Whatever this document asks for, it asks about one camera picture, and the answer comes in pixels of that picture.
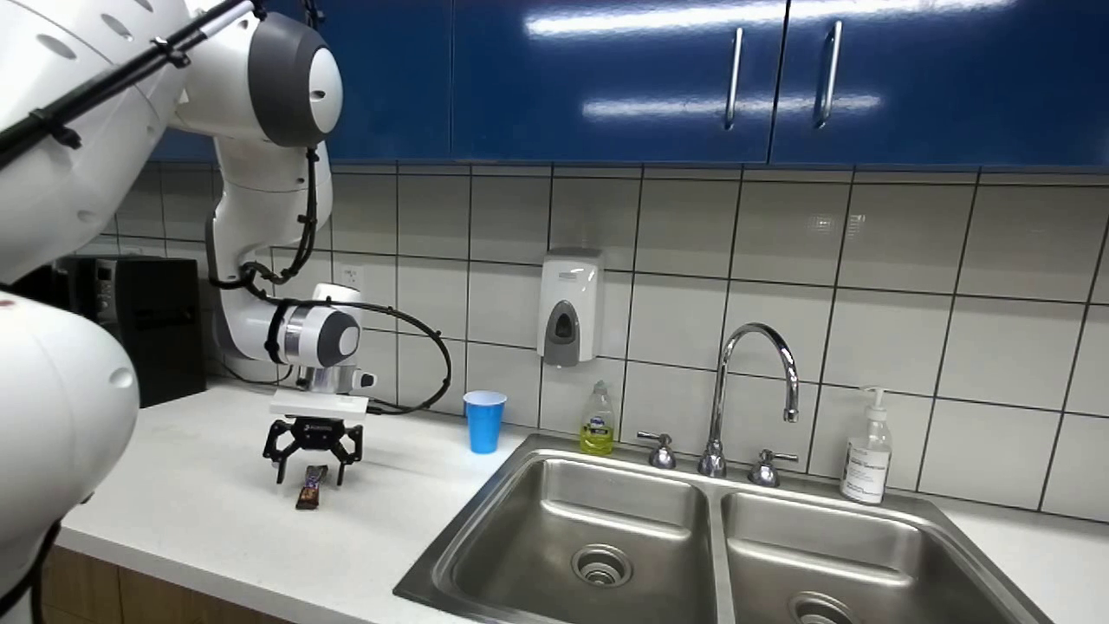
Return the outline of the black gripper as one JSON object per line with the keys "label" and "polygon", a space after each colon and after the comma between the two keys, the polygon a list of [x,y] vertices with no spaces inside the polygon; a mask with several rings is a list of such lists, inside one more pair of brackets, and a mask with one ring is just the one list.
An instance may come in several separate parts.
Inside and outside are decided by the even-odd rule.
{"label": "black gripper", "polygon": [[365,456],[365,431],[343,418],[273,418],[262,441],[262,456],[278,468],[278,486],[282,480],[288,456],[294,449],[331,449],[340,462],[334,479]]}

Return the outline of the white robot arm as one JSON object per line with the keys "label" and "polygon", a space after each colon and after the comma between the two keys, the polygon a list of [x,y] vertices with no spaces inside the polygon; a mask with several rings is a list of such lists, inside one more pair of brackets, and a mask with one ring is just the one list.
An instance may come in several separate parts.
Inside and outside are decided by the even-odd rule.
{"label": "white robot arm", "polygon": [[[313,246],[328,217],[340,109],[325,38],[262,0],[0,0],[0,279],[160,220],[160,149],[197,134],[215,172],[195,220],[231,349],[334,367],[361,321],[251,283],[262,249]],[[121,462],[139,388],[107,325],[17,286],[0,297],[0,624],[38,621],[46,553]]]}

